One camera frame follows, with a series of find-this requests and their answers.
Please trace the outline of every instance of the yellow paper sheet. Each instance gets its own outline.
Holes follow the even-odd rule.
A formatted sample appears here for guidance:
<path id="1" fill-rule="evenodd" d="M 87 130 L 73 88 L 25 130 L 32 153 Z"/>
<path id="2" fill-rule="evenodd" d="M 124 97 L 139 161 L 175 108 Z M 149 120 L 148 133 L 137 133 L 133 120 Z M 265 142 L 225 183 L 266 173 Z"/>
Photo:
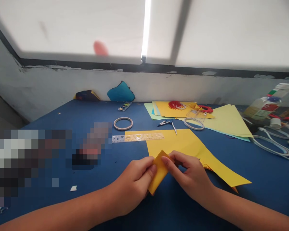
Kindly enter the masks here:
<path id="1" fill-rule="evenodd" d="M 190 112 L 192 108 L 190 108 L 188 105 L 192 102 L 181 102 L 182 104 L 186 105 L 186 108 L 181 110 L 181 109 L 172 109 L 168 105 L 169 101 L 155 101 L 156 106 L 158 107 L 158 110 L 160 111 L 161 116 L 165 117 L 181 117 L 181 118 L 186 118 L 187 113 Z M 206 115 L 207 119 L 214 118 L 213 115 L 207 114 Z"/>
<path id="2" fill-rule="evenodd" d="M 165 139 L 147 141 L 147 147 L 150 156 L 156 157 L 160 150 L 170 153 L 173 150 L 183 152 L 186 155 L 195 156 L 203 161 L 204 165 L 211 168 L 219 177 L 221 177 L 230 187 L 242 184 L 250 184 L 251 182 L 244 177 L 236 174 L 231 169 L 222 164 L 212 153 L 206 148 L 201 140 L 195 136 L 190 129 L 177 129 L 178 136 L 174 130 L 156 130 L 156 131 L 126 131 L 126 135 L 139 133 L 163 133 Z"/>
<path id="3" fill-rule="evenodd" d="M 226 134 L 241 136 L 241 137 L 253 137 L 250 130 L 243 121 L 240 113 L 234 105 L 225 105 L 214 109 L 212 115 L 214 119 L 205 120 L 204 126 L 217 131 L 221 131 Z M 188 121 L 192 124 L 197 124 L 191 120 Z"/>
<path id="4" fill-rule="evenodd" d="M 162 180 L 165 178 L 165 176 L 168 173 L 168 169 L 166 168 L 166 166 L 164 165 L 161 157 L 165 156 L 169 159 L 171 159 L 163 150 L 158 154 L 158 156 L 155 158 L 155 160 L 153 161 L 153 164 L 156 165 L 157 167 L 157 172 L 153 178 L 153 180 L 151 181 L 150 185 L 149 185 L 149 192 L 151 193 L 151 195 L 154 194 L 155 190 L 157 189 L 157 187 L 160 185 L 160 183 L 162 182 Z"/>

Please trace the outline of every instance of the transparent ruler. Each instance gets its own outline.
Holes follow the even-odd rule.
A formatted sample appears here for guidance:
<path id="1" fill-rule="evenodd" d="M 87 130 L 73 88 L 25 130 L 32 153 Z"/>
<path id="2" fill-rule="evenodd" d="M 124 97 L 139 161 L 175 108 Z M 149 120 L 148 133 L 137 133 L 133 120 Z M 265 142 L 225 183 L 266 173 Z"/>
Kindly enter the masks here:
<path id="1" fill-rule="evenodd" d="M 123 143 L 133 141 L 161 140 L 165 139 L 162 133 L 145 133 L 135 135 L 115 135 L 112 136 L 112 143 Z"/>

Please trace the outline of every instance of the blue cloth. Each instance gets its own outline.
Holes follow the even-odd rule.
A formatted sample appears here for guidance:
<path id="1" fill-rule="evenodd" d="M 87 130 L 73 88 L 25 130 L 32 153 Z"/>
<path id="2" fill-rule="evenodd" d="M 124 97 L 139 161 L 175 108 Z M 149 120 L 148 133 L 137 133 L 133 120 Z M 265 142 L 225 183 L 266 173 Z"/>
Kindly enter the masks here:
<path id="1" fill-rule="evenodd" d="M 11 207 L 0 214 L 0 224 L 25 213 L 51 204 L 63 202 L 112 183 L 130 161 L 148 156 L 146 142 L 112 144 L 101 154 L 100 165 L 92 170 L 73 171 L 67 163 L 79 148 L 79 140 L 86 137 L 94 122 L 110 122 L 126 116 L 134 121 L 131 131 L 165 130 L 151 120 L 142 103 L 134 103 L 125 112 L 117 111 L 122 102 L 88 102 L 72 100 L 24 129 L 72 129 L 73 140 L 59 158 L 52 159 L 49 169 L 39 169 L 38 178 L 32 178 L 31 188 L 19 188 L 18 197 L 11 198 Z M 183 121 L 174 120 L 177 129 L 186 129 Z M 229 139 L 224 134 L 209 129 L 194 131 L 212 154 L 227 167 L 250 180 L 252 184 L 238 186 L 239 196 L 254 201 L 289 216 L 289 161 L 257 147 L 252 142 Z M 111 135 L 124 134 L 112 129 Z M 286 140 L 274 138 L 289 147 Z M 207 171 L 209 178 L 219 188 L 235 192 L 215 173 Z M 59 187 L 51 187 L 51 177 L 59 177 Z M 77 185 L 77 191 L 70 188 Z M 213 215 L 193 201 L 167 174 L 155 195 L 147 196 L 130 214 L 107 221 L 94 230 L 239 230 L 229 222 Z"/>
<path id="2" fill-rule="evenodd" d="M 133 101 L 135 99 L 135 95 L 124 81 L 117 87 L 110 89 L 107 95 L 111 101 L 116 102 Z"/>

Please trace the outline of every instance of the hand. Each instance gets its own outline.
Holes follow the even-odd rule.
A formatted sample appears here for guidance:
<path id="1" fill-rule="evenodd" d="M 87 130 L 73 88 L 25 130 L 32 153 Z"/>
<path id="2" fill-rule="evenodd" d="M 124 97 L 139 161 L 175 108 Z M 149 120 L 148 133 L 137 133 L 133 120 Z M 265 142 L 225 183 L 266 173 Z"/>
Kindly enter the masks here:
<path id="1" fill-rule="evenodd" d="M 133 160 L 123 173 L 110 184 L 109 190 L 114 197 L 114 209 L 118 216 L 123 216 L 134 210 L 146 197 L 148 187 L 157 172 L 152 165 L 154 157 Z"/>
<path id="2" fill-rule="evenodd" d="M 215 191 L 215 186 L 210 181 L 198 158 L 178 151 L 172 151 L 169 156 L 175 161 L 176 165 L 182 165 L 187 169 L 183 173 L 170 159 L 162 157 L 162 161 L 170 174 L 192 199 L 200 203 Z"/>

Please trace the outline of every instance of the pixelated area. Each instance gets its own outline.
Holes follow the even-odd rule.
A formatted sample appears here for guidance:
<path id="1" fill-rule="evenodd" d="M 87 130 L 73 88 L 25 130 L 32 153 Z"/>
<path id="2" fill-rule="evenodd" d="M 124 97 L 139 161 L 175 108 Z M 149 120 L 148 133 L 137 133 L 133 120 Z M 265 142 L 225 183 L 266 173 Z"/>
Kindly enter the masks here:
<path id="1" fill-rule="evenodd" d="M 103 149 L 111 148 L 111 123 L 94 123 L 86 137 L 79 139 L 79 149 L 73 155 L 73 169 L 93 169 L 101 163 Z"/>
<path id="2" fill-rule="evenodd" d="M 21 188 L 32 188 L 36 194 L 43 188 L 60 188 L 60 181 L 72 170 L 101 164 L 102 150 L 111 147 L 111 124 L 94 123 L 90 132 L 81 136 L 75 138 L 72 130 L 4 131 L 4 139 L 0 139 L 0 206 L 10 206 L 10 198 L 17 197 Z"/>

